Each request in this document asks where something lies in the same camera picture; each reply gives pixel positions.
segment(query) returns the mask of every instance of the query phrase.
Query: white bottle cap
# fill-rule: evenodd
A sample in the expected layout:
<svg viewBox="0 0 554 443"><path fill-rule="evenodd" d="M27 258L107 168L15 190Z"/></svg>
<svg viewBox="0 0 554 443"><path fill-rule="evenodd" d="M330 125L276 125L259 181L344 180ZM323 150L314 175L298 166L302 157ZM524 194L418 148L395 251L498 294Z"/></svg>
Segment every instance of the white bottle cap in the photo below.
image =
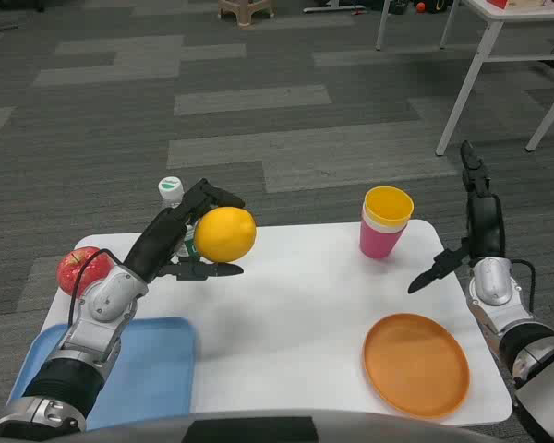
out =
<svg viewBox="0 0 554 443"><path fill-rule="evenodd" d="M165 200L180 203L183 200L185 190L178 177L165 177L158 184L160 195Z"/></svg>

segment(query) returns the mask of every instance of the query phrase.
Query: black cable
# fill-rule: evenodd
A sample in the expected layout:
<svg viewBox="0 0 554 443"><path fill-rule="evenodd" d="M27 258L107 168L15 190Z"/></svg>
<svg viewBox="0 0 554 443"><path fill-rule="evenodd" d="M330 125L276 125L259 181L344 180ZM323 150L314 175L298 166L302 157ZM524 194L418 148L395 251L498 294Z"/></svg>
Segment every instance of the black cable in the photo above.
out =
<svg viewBox="0 0 554 443"><path fill-rule="evenodd" d="M69 328L72 327L72 324L74 323L74 307L76 306L76 294L78 293L78 287L80 286L80 280L82 279L82 274L84 273L84 270L89 266L89 264L100 254L106 254L110 258L113 259L113 261L117 265L122 265L123 262L117 258L109 249L99 249L94 253L94 255L90 256L88 260L86 260L86 263L82 265L82 268L80 268L80 272L78 273L78 276L76 277L76 282L74 283L74 290L72 291L72 299L70 300L70 310L67 314L67 326Z"/></svg>
<svg viewBox="0 0 554 443"><path fill-rule="evenodd" d="M532 279L529 286L529 312L532 314L534 312L534 295L536 294L536 267L530 261L521 260L519 258L511 260L511 263L526 265L531 272Z"/></svg>

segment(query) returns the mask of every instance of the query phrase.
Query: apple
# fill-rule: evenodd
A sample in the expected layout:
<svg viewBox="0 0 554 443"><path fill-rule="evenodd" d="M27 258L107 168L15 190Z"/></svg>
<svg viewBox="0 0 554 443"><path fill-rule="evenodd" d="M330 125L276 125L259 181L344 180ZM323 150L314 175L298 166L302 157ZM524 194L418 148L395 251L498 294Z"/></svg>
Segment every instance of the apple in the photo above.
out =
<svg viewBox="0 0 554 443"><path fill-rule="evenodd" d="M99 250L98 247L86 246L76 249L62 258L57 265L57 283L62 291L72 295L76 278L86 261ZM82 272L76 298L84 294L84 290L94 281L104 279L113 268L114 262L106 254L100 254Z"/></svg>

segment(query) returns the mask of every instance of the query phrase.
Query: stacked cups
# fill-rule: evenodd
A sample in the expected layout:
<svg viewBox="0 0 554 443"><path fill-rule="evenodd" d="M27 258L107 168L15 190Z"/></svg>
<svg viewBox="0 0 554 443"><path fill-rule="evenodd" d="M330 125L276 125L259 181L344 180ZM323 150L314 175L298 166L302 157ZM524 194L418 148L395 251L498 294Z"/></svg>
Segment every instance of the stacked cups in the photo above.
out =
<svg viewBox="0 0 554 443"><path fill-rule="evenodd" d="M361 251L371 258L387 257L403 234L414 208L413 200L400 189L378 186L369 190L361 211Z"/></svg>

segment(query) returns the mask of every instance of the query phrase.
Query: chair leg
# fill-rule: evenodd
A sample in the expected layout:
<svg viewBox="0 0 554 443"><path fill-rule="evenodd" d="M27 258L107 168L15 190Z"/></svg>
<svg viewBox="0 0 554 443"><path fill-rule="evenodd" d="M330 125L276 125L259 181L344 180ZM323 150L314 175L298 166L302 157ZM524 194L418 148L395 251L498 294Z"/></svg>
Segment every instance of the chair leg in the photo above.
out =
<svg viewBox="0 0 554 443"><path fill-rule="evenodd" d="M250 25L250 13L248 12L248 0L240 0L238 8L238 26L245 27Z"/></svg>

